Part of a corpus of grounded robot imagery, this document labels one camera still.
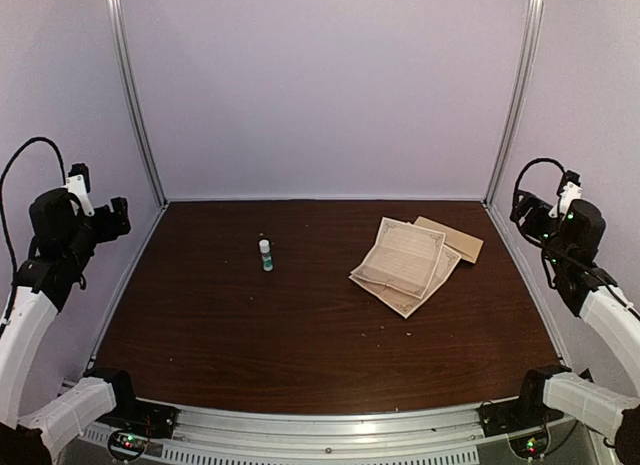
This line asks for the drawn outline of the brown kraft envelope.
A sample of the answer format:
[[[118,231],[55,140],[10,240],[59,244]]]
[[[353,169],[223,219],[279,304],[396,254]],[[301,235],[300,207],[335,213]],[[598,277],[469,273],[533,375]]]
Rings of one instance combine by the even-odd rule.
[[[458,252],[462,260],[470,264],[477,262],[484,245],[481,239],[422,216],[419,216],[413,224],[444,233],[445,244]]]

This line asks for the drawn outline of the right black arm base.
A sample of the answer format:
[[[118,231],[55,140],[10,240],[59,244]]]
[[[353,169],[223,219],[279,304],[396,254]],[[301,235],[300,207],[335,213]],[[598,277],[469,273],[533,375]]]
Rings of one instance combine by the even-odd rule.
[[[544,387],[554,375],[570,371],[563,365],[531,369],[524,377],[517,398],[480,405],[477,412],[484,436],[493,437],[543,427],[563,418],[561,411],[543,403]]]

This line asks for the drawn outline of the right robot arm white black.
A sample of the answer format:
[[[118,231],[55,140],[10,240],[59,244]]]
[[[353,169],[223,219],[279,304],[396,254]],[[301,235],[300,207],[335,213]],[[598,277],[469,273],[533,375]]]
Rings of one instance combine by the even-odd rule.
[[[632,381],[639,380],[639,311],[617,282],[595,263],[606,228],[600,210],[583,199],[552,216],[537,196],[517,191],[511,221],[549,263],[551,284],[571,313],[594,330]],[[622,464],[639,461],[639,397],[626,396],[580,377],[567,367],[528,372],[512,415],[535,425],[550,409],[568,414],[602,435]]]

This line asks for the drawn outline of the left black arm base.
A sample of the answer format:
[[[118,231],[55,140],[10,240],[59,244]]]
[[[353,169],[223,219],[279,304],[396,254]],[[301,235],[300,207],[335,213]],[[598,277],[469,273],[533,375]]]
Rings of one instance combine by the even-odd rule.
[[[94,367],[83,377],[102,379],[113,388],[116,406],[99,417],[98,422],[151,439],[173,436],[178,409],[139,399],[127,371]]]

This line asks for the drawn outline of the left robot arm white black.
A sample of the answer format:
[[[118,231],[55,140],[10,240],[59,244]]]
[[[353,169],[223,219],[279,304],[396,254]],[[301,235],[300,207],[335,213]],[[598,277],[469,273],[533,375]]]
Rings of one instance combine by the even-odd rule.
[[[88,425],[107,414],[123,429],[144,418],[124,370],[95,369],[69,391],[29,415],[19,413],[26,379],[49,327],[73,286],[86,285],[84,270],[97,245],[131,230],[123,197],[91,212],[79,194],[58,188],[29,208],[34,230],[28,258],[18,268],[1,325],[1,461],[52,464]]]

